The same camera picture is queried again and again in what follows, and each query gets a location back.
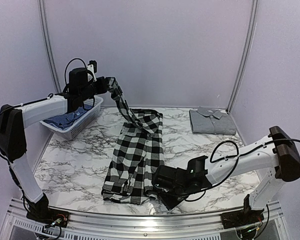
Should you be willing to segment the black white plaid shirt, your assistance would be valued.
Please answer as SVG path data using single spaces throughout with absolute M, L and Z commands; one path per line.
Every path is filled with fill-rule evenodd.
M 104 201 L 141 205 L 157 199 L 154 174 L 164 164 L 163 114 L 130 108 L 118 82 L 107 77 L 107 90 L 125 119 L 113 149 L 101 194 Z

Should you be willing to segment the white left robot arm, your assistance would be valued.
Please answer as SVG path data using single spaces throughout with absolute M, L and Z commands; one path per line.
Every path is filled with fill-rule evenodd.
M 12 179 L 29 205 L 28 213 L 43 223 L 50 222 L 54 215 L 29 165 L 26 129 L 48 118 L 70 114 L 111 87 L 109 77 L 95 77 L 87 68 L 75 69 L 73 73 L 74 80 L 62 92 L 0 108 L 0 157 L 7 161 Z

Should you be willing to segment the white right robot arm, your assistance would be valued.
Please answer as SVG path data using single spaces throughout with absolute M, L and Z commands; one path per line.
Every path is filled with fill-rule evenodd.
M 244 200 L 237 219 L 248 224 L 257 213 L 261 214 L 268 201 L 289 182 L 300 178 L 300 154 L 296 144 L 299 139 L 289 137 L 279 126 L 269 129 L 269 134 L 244 147 L 236 146 L 216 156 L 202 155 L 188 161 L 187 167 L 174 168 L 161 165 L 152 179 L 153 187 L 173 200 L 184 201 L 197 193 L 204 193 L 223 184 L 228 178 L 251 171 L 267 169 L 267 175 Z

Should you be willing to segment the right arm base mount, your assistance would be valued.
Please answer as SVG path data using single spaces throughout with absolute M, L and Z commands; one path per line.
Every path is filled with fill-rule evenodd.
M 221 214 L 221 223 L 224 229 L 238 228 L 250 224 L 255 224 L 259 220 L 264 220 L 263 210 L 236 210 L 224 212 Z

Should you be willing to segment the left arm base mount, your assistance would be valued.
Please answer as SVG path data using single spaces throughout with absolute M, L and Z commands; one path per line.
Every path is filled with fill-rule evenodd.
M 64 210 L 48 208 L 45 216 L 35 213 L 33 210 L 27 210 L 26 217 L 40 223 L 44 223 L 49 227 L 62 227 L 66 228 L 68 225 L 70 213 Z

